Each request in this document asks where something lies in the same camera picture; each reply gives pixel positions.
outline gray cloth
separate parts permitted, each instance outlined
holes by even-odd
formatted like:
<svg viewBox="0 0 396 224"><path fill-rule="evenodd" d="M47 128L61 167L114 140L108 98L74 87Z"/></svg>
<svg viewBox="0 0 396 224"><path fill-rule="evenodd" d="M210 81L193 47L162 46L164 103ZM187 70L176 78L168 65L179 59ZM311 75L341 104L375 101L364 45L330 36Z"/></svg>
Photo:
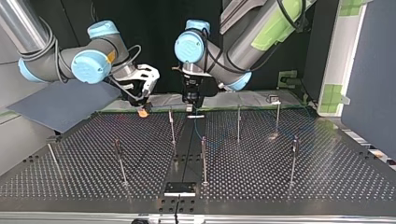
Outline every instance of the gray cloth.
<svg viewBox="0 0 396 224"><path fill-rule="evenodd" d="M90 85L69 80L67 84L53 83L44 90L9 106L8 109L65 133L119 96L120 90L104 82Z"/></svg>

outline orange object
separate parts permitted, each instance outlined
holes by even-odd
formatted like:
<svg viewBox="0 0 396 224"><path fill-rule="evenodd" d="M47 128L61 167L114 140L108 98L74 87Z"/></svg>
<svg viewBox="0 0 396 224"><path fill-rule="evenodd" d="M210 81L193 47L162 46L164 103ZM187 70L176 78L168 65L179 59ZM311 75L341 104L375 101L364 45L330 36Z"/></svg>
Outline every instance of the orange object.
<svg viewBox="0 0 396 224"><path fill-rule="evenodd" d="M137 110L137 113L139 113L139 117L143 119L149 116L149 112L145 109Z"/></svg>

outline blue joint cap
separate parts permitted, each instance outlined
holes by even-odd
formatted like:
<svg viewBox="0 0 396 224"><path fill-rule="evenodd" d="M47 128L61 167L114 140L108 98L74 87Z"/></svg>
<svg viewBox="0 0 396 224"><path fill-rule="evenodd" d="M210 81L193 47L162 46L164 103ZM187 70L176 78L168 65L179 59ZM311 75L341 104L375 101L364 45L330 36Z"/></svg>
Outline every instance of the blue joint cap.
<svg viewBox="0 0 396 224"><path fill-rule="evenodd" d="M88 28L90 39L103 35L117 35L119 33L119 30L112 21L99 21Z"/></svg>
<svg viewBox="0 0 396 224"><path fill-rule="evenodd" d="M186 22L186 30L187 29L197 29L203 31L204 29L207 30L207 33L210 34L210 23L207 21L198 21L198 20L188 20Z"/></svg>
<svg viewBox="0 0 396 224"><path fill-rule="evenodd" d="M111 71L107 56L99 50L86 49L78 53L72 62L74 76L89 84L101 82Z"/></svg>
<svg viewBox="0 0 396 224"><path fill-rule="evenodd" d="M196 63L205 52L204 40L193 31L181 34L175 43L175 54L183 63Z"/></svg>
<svg viewBox="0 0 396 224"><path fill-rule="evenodd" d="M29 81L32 82L47 82L44 80L41 80L40 78L36 77L35 75L33 75L29 69L26 67L26 63L23 59L20 59L18 61L18 67L20 68L21 74L28 79Z"/></svg>
<svg viewBox="0 0 396 224"><path fill-rule="evenodd" d="M235 81L235 83L227 85L234 91L240 91L244 89L244 87L248 84L251 78L251 72L245 73L239 80Z"/></svg>

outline perforated metal table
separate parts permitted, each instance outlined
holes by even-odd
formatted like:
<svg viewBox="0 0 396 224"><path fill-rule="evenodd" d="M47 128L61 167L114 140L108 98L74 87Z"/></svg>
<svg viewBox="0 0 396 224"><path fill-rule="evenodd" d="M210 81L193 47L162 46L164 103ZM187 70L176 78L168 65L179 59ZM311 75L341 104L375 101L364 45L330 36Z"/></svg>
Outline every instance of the perforated metal table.
<svg viewBox="0 0 396 224"><path fill-rule="evenodd" d="M205 216L396 217L396 174L313 110L93 116L0 177L1 212L117 213ZM291 141L301 141L293 181ZM203 186L201 140L207 139L208 186ZM129 186L113 151L125 149ZM192 198L164 197L168 183L194 183Z"/></svg>

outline silver robot arm segment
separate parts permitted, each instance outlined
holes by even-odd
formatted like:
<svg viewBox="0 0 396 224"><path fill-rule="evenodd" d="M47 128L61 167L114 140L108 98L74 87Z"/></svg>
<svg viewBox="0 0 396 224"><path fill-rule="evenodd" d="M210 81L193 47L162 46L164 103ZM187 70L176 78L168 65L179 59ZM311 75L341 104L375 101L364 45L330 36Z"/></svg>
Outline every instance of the silver robot arm segment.
<svg viewBox="0 0 396 224"><path fill-rule="evenodd" d="M87 46L62 51L50 27L35 14L29 1L0 1L0 25L21 55L21 73L33 82L65 83L76 78L95 84L113 76L111 79L130 95L132 102L141 102L135 104L138 106L147 100L160 76L149 65L133 65L135 57L130 57L112 21L89 27L91 42Z"/></svg>
<svg viewBox="0 0 396 224"><path fill-rule="evenodd" d="M303 8L308 9L315 1L262 0L262 8L256 18L226 52L207 40L210 31L208 22L187 21L186 31L176 41L175 54L182 63L193 63L228 88L240 91L256 70L252 69L253 64L295 30L285 13L292 21L297 21Z"/></svg>

